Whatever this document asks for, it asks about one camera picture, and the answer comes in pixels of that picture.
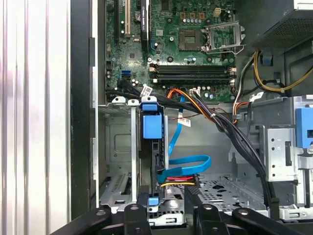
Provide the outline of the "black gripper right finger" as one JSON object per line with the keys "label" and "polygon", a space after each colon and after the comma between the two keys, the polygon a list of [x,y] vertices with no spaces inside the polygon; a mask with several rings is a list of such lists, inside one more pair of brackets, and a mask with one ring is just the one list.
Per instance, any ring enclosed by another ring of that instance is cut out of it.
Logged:
{"label": "black gripper right finger", "polygon": [[237,208],[222,218],[222,211],[212,204],[194,209],[196,235],[299,235],[282,223],[248,208]]}

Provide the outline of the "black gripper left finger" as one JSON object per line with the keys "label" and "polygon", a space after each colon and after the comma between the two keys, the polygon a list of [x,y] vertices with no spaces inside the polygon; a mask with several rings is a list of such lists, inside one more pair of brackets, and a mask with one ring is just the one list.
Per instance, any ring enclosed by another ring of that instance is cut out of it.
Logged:
{"label": "black gripper left finger", "polygon": [[74,219],[54,235],[150,235],[146,209],[141,205],[128,205],[124,211],[113,214],[110,209],[92,209]]}

